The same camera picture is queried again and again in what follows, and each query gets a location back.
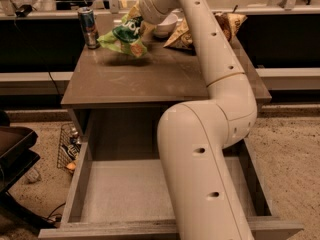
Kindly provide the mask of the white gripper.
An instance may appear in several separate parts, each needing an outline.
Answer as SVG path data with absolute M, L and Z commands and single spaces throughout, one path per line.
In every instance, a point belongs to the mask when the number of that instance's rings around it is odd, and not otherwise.
M 142 16 L 145 21 L 141 24 L 141 36 L 146 36 L 156 28 L 155 25 L 162 23 L 173 10 L 174 0 L 139 0 L 126 14 L 126 19 L 130 20 Z

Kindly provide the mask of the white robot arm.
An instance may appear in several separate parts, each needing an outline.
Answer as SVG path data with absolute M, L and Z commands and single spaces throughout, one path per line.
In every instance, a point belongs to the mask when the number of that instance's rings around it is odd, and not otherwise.
M 206 0 L 139 0 L 143 19 L 162 22 L 180 8 L 189 26 L 208 97 L 162 115 L 158 149 L 181 240 L 254 240 L 223 150 L 257 118 L 249 80 Z

